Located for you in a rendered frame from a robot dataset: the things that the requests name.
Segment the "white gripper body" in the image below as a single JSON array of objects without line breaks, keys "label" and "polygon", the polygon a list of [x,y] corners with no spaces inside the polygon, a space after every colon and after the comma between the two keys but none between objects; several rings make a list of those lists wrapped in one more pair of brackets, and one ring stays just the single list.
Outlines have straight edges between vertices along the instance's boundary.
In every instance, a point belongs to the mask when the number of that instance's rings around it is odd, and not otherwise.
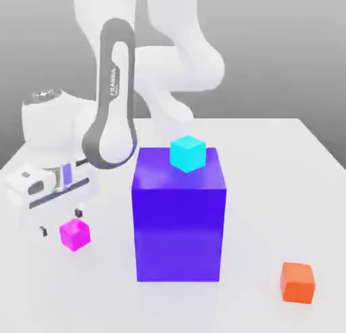
[{"label": "white gripper body", "polygon": [[20,214],[23,226],[53,226],[74,217],[75,209],[85,210],[87,203],[97,194],[99,180],[88,173],[65,191],[51,193],[30,203]]}]

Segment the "small magenta cube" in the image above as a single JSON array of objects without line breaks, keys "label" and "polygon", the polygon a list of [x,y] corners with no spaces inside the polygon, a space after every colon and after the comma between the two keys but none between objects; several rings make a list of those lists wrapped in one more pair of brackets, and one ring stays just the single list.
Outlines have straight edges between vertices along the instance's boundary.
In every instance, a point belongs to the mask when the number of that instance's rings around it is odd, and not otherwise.
[{"label": "small magenta cube", "polygon": [[91,241],[89,225],[78,218],[59,227],[62,244],[71,251],[77,251]]}]

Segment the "small cyan cube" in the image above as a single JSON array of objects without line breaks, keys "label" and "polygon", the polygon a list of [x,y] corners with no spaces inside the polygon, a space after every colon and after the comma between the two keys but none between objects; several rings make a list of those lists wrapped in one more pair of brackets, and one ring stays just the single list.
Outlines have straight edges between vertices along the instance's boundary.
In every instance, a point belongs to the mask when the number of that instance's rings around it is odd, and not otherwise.
[{"label": "small cyan cube", "polygon": [[206,144],[193,136],[170,142],[170,165],[189,173],[206,164]]}]

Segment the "small orange cube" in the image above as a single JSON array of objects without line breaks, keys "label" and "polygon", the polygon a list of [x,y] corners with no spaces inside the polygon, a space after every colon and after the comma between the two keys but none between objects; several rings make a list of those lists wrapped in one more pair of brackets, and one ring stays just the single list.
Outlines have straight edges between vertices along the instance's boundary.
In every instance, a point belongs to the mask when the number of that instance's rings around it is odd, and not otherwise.
[{"label": "small orange cube", "polygon": [[312,267],[303,263],[282,264],[280,290],[283,301],[311,304],[316,289]]}]

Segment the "large purple box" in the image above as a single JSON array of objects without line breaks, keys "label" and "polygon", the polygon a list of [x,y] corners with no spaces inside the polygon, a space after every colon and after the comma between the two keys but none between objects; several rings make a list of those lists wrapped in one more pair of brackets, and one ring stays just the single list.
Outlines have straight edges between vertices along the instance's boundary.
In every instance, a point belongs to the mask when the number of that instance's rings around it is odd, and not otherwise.
[{"label": "large purple box", "polygon": [[226,183],[215,148],[206,165],[184,173],[167,148],[142,148],[132,181],[139,282],[220,279]]}]

